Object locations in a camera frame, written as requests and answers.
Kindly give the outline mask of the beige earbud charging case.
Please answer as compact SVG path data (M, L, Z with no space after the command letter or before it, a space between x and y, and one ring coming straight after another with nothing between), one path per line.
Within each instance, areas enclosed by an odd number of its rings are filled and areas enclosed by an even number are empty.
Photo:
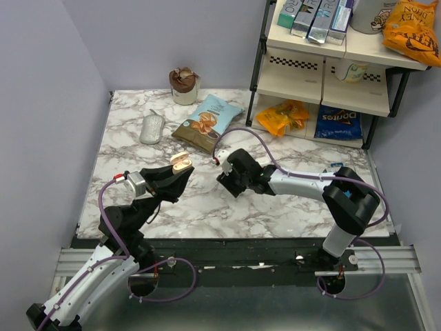
M188 152L180 152L171 157L170 164L173 174L177 174L192 167L192 160L189 158Z

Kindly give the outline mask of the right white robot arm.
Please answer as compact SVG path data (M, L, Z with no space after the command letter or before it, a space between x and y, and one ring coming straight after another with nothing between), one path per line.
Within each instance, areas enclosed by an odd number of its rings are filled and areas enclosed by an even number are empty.
M256 194L293 195L321 201L328 207L335 225L318 249L318 265L333 270L342 262L349 245L364 233L380 205L380 197L352 169L312 174L261 166L247 151L219 152L214 157L222 168L217 181L234 197L246 190Z

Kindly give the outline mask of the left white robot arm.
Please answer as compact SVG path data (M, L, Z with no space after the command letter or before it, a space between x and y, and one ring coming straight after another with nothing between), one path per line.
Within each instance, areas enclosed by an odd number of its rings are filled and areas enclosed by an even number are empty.
M120 282L138 273L152 272L178 262L158 260L141 227L159 211L162 202L176 203L194 167L167 165L114 176L99 191L100 231L104 237L68 283L45 303L32 304L26 315L35 330L81 330L86 316ZM112 185L126 183L134 192L129 205L104 207L103 195Z

